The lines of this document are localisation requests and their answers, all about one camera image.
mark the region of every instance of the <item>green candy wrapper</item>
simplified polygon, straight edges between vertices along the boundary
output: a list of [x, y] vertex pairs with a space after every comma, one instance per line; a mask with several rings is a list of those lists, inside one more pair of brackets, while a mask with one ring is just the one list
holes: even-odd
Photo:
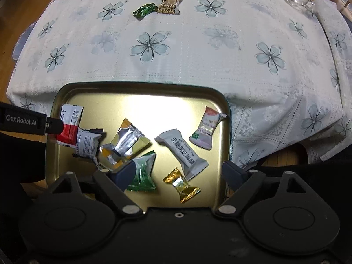
[[154, 3], [151, 3], [140, 7], [137, 11], [132, 12], [132, 14], [136, 18], [140, 19], [152, 12], [156, 12], [157, 10], [158, 10], [157, 5]]
[[132, 191], [153, 191], [155, 190], [155, 183], [150, 177], [156, 153], [151, 151], [139, 158], [134, 158], [133, 161], [136, 164], [136, 175], [127, 187], [127, 190]]

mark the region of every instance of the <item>gold metal tray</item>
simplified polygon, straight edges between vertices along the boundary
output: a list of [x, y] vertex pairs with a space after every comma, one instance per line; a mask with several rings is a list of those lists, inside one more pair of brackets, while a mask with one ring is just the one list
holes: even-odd
[[[107, 135], [101, 144], [112, 140], [124, 118], [129, 119], [151, 140], [152, 145], [140, 155], [151, 150], [156, 152], [151, 174], [156, 185], [155, 192], [125, 191], [144, 211], [147, 207], [214, 207], [225, 199], [226, 184], [220, 173], [222, 162], [228, 160], [230, 118], [217, 126], [211, 150], [199, 148], [188, 141], [199, 125], [205, 106], [229, 116], [228, 103], [220, 92], [205, 87], [144, 82], [71, 83], [57, 93], [51, 117], [60, 118], [62, 104], [84, 107], [80, 127], [103, 128]], [[180, 203], [175, 188], [162, 181], [175, 167], [181, 169], [181, 165], [166, 146], [154, 140], [162, 132], [175, 128], [198, 156], [209, 163], [190, 181], [201, 192], [185, 204]], [[58, 145], [55, 136], [48, 136], [45, 176], [49, 185], [67, 171], [75, 172], [78, 177], [95, 171], [93, 162], [72, 157], [73, 151], [72, 148]]]

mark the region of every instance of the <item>candy wrapper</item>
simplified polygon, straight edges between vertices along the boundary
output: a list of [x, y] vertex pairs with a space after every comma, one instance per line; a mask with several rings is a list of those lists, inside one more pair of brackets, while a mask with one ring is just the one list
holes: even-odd
[[78, 105], [64, 104], [61, 108], [60, 119], [64, 123], [64, 130], [56, 135], [59, 145], [76, 148], [77, 132], [83, 107]]
[[158, 10], [157, 5], [154, 3], [151, 3], [151, 4], [145, 4], [144, 6], [140, 7], [138, 10], [132, 12], [132, 14], [137, 19], [141, 19], [152, 12], [156, 12], [157, 10]]
[[99, 139], [103, 135], [103, 129], [83, 130], [78, 128], [76, 151], [72, 154], [74, 157], [90, 159], [98, 165], [96, 153], [99, 148]]
[[132, 191], [154, 191], [155, 184], [150, 176], [154, 165], [156, 153], [151, 151], [139, 158], [134, 158], [136, 164], [136, 176], [127, 187]]
[[180, 0], [163, 0], [158, 7], [158, 13], [179, 15], [178, 4]]
[[212, 148], [212, 135], [219, 122], [226, 118], [226, 114], [206, 107], [198, 129], [189, 137], [189, 140], [199, 147], [210, 150]]
[[198, 157], [177, 129], [161, 133], [154, 139], [158, 143], [167, 146], [173, 152], [177, 160], [181, 163], [187, 181], [194, 178], [209, 165], [206, 160]]
[[180, 195], [180, 203], [182, 204], [189, 201], [201, 191], [198, 187], [191, 187], [177, 168], [168, 174], [163, 179], [163, 182], [174, 186]]
[[99, 163], [113, 171], [149, 143], [150, 140], [125, 118], [111, 143], [99, 148]]

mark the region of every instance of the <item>white candy wrapper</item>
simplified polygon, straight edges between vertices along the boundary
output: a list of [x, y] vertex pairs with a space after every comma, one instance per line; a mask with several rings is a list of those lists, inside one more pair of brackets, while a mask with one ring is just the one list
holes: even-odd
[[82, 106], [70, 104], [64, 104], [62, 106], [60, 119], [64, 123], [64, 130], [60, 135], [56, 135], [56, 140], [59, 145], [71, 148], [76, 147], [78, 125], [82, 111]]
[[176, 159], [181, 163], [187, 181], [193, 179], [209, 165], [206, 160], [198, 157], [177, 129], [161, 133], [154, 140], [167, 146], [173, 152]]
[[89, 130], [78, 128], [75, 157], [89, 158], [97, 166], [98, 160], [96, 153], [99, 148], [99, 139], [101, 136], [102, 134], [92, 133]]
[[226, 114], [206, 106], [204, 115], [198, 129], [189, 137], [189, 140], [197, 146], [210, 150], [213, 145], [212, 135], [219, 122], [226, 118]]

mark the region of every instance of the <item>white tablecloth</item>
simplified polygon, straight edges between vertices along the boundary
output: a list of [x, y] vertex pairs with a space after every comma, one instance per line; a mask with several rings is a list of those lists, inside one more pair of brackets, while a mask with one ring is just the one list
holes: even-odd
[[133, 17], [151, 2], [161, 0], [53, 0], [8, 98], [48, 114], [70, 82], [209, 86], [231, 105], [231, 160], [240, 166], [313, 135], [310, 161], [351, 143], [351, 32], [334, 4], [316, 0], [315, 15], [284, 0], [182, 0], [180, 15]]

